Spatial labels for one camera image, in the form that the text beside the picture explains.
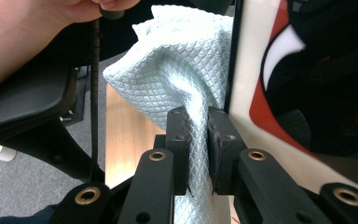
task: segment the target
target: white towel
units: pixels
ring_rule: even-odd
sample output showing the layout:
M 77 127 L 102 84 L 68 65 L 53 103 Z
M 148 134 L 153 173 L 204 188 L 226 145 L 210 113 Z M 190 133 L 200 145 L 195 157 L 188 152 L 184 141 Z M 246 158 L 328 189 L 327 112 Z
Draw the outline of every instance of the white towel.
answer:
M 160 128 L 169 110 L 189 115 L 192 195 L 175 197 L 175 223 L 230 223 L 227 196 L 213 195 L 206 146 L 208 106 L 224 105 L 232 18 L 194 8 L 153 6 L 153 20 L 134 25 L 139 41 L 103 75 Z

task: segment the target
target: black plastic part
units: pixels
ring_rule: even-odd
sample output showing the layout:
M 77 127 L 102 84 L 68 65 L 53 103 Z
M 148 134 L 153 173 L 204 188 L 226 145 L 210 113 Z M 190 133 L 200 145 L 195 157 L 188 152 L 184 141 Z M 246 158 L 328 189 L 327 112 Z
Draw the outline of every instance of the black plastic part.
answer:
M 334 223 L 358 223 L 358 189 L 332 183 L 322 187 L 319 204 Z
M 238 169 L 236 164 L 246 145 L 228 115 L 221 109 L 209 107 L 208 139 L 213 191 L 220 195 L 233 195 L 237 179 L 234 170 Z
M 172 109 L 167 115 L 166 148 L 174 156 L 175 195 L 185 195 L 189 174 L 189 142 L 184 107 Z
M 231 48 L 229 53 L 230 56 L 229 56 L 229 65 L 228 65 L 228 74 L 227 74 L 227 86 L 226 86 L 226 95 L 225 95 L 226 98 L 225 98 L 225 106 L 224 106 L 224 111 L 226 113 L 229 112 L 229 107 L 231 102 L 231 92 L 234 85 L 238 45 L 240 44 L 243 1 L 244 0 L 235 1 L 235 14 L 233 19 L 234 22 L 232 25 Z
M 106 216 L 106 220 L 103 223 L 116 224 L 118 222 L 121 209 L 130 190 L 131 182 L 132 177 L 110 190 L 110 200 L 107 207 L 107 214 L 109 216 Z
M 224 15 L 231 5 L 232 0 L 189 0 L 197 8 L 212 12 L 214 14 Z
M 290 23 L 313 56 L 334 58 L 358 49 L 357 0 L 289 0 L 288 9 Z
M 251 193 L 238 175 L 234 197 L 234 207 L 240 223 L 261 224 L 263 218 L 255 205 Z
M 36 57 L 0 85 L 0 140 L 69 110 L 76 95 L 76 72 L 68 63 Z
M 167 148 L 167 135 L 165 134 L 156 134 L 155 142 L 153 144 L 153 148 Z
M 170 151 L 152 149 L 142 155 L 118 223 L 173 223 L 173 154 Z
M 98 199 L 90 204 L 78 204 L 76 202 L 76 195 L 84 189 L 96 188 L 100 195 Z M 72 189 L 58 204 L 54 214 L 52 215 L 49 224 L 72 224 L 72 223 L 88 223 L 98 224 L 107 223 L 102 222 L 107 215 L 104 211 L 109 202 L 109 188 L 102 183 L 87 183 Z
M 263 223 L 331 223 L 266 151 L 244 150 L 239 170 L 263 217 Z
M 91 159 L 58 118 L 2 140 L 0 145 L 44 161 L 72 178 L 83 182 L 89 180 Z M 97 170 L 96 181 L 104 182 L 101 169 Z
M 118 20 L 124 16 L 124 11 L 106 11 L 100 6 L 101 15 L 108 20 Z
M 326 85 L 352 74 L 358 74 L 358 49 L 336 57 L 327 63 L 320 63 L 310 71 L 304 71 L 302 80 L 306 85 Z
M 77 88 L 75 102 L 68 112 L 62 115 L 65 127 L 83 121 L 86 91 L 90 85 L 90 71 L 88 66 L 75 68 L 77 74 Z

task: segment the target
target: screw hole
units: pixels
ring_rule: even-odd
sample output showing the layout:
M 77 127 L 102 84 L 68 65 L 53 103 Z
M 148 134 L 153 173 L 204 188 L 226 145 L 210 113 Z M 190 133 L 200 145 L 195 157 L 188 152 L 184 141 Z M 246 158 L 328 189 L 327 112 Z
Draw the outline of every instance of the screw hole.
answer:
M 147 223 L 151 219 L 151 216 L 148 213 L 140 213 L 136 216 L 136 222 L 138 223 Z
M 333 190 L 333 194 L 343 203 L 358 206 L 358 194 L 350 189 L 337 188 Z
M 165 154 L 162 152 L 153 152 L 149 155 L 149 159 L 152 161 L 163 161 L 165 157 Z
M 101 191 L 95 187 L 88 187 L 80 192 L 75 196 L 75 202 L 80 205 L 87 205 L 94 203 L 98 200 L 101 195 Z
M 255 160 L 255 161 L 263 161 L 266 159 L 266 156 L 263 153 L 258 152 L 258 151 L 251 151 L 251 152 L 249 152 L 248 156 L 252 160 Z

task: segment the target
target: hand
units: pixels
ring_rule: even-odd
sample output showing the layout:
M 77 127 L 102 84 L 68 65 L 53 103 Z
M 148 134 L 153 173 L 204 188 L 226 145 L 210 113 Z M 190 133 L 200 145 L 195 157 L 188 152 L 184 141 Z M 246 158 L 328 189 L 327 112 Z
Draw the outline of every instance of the hand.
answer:
M 64 23 L 92 21 L 104 10 L 121 11 L 135 6 L 139 0 L 39 0 L 42 7 Z

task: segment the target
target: brass insert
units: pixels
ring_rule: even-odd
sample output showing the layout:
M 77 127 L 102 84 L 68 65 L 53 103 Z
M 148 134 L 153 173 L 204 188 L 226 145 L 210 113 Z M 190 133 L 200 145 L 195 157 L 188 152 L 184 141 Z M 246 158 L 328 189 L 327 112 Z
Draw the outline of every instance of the brass insert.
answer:
M 149 155 L 151 161 L 163 161 L 165 159 L 165 154 L 163 152 L 153 152 Z
M 334 196 L 340 201 L 358 207 L 358 193 L 344 188 L 337 188 L 333 190 Z
M 249 152 L 248 156 L 255 161 L 263 161 L 266 159 L 266 156 L 259 151 L 251 151 Z
M 96 187 L 88 187 L 78 192 L 75 197 L 75 202 L 80 205 L 88 205 L 97 201 L 100 196 L 100 189 Z

